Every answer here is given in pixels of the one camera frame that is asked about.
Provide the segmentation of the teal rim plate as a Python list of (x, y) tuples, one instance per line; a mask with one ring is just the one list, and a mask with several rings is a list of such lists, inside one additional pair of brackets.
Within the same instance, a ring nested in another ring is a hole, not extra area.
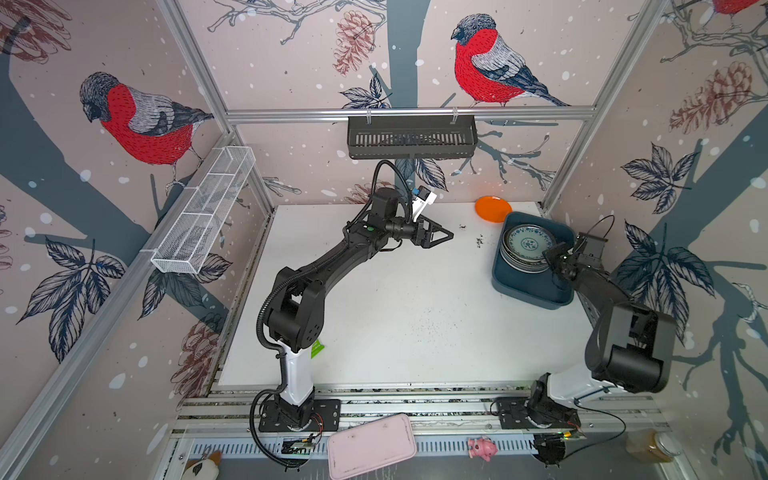
[(516, 270), (518, 270), (520, 272), (523, 272), (525, 274), (539, 274), (539, 273), (543, 273), (543, 272), (545, 272), (546, 270), (549, 269), (549, 264), (548, 264), (546, 258), (545, 258), (545, 260), (543, 262), (535, 262), (535, 263), (521, 262), (521, 261), (518, 261), (517, 259), (513, 258), (510, 254), (507, 253), (507, 251), (505, 250), (505, 248), (503, 246), (503, 236), (504, 236), (504, 233), (502, 235), (501, 257), (502, 257), (502, 259), (508, 265), (510, 265), (512, 268), (514, 268), (514, 269), (516, 269)]

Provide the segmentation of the orange plastic plate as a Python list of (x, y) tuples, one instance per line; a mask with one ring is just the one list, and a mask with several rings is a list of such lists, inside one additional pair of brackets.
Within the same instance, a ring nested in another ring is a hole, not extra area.
[(491, 223), (503, 223), (513, 212), (511, 205), (497, 196), (483, 196), (475, 204), (475, 213), (483, 220)]

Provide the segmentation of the small green patterned plate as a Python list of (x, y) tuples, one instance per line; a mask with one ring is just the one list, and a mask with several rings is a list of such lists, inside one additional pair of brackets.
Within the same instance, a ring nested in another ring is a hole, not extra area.
[(511, 227), (503, 236), (503, 246), (507, 253), (521, 262), (543, 262), (544, 253), (554, 245), (554, 236), (545, 228), (534, 224)]

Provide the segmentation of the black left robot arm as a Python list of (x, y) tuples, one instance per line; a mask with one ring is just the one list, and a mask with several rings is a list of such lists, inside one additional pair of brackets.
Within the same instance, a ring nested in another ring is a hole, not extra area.
[(437, 196), (426, 186), (371, 186), (368, 199), (342, 228), (341, 241), (317, 260), (285, 267), (256, 316), (259, 344), (279, 362), (280, 382), (256, 394), (249, 411), (252, 434), (272, 430), (302, 431), (330, 424), (315, 407), (311, 348), (325, 324), (325, 304), (332, 289), (353, 269), (382, 252), (391, 241), (409, 241), (430, 249), (453, 239), (451, 231), (424, 215)]

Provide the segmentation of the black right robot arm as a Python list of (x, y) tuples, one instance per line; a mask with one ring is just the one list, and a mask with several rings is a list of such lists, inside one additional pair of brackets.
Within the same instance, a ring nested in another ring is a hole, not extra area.
[(570, 246), (558, 243), (544, 252), (548, 266), (576, 293), (593, 331), (584, 363), (532, 385), (528, 418), (548, 427), (578, 426), (579, 400), (615, 388), (628, 393), (659, 393), (668, 384), (676, 321), (631, 299), (602, 265), (607, 240), (586, 233)]

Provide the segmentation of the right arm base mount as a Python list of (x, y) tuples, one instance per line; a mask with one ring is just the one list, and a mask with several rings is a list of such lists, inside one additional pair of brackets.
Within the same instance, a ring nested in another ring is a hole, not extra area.
[(581, 420), (574, 408), (561, 405), (548, 397), (537, 401), (523, 397), (499, 397), (494, 413), (502, 429), (557, 429), (581, 428)]

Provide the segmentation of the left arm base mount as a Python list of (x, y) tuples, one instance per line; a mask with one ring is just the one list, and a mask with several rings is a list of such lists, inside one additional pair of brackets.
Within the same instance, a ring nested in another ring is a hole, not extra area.
[(257, 428), (260, 433), (334, 433), (339, 430), (340, 410), (341, 402), (336, 399), (313, 400), (302, 406), (270, 399), (258, 411)]

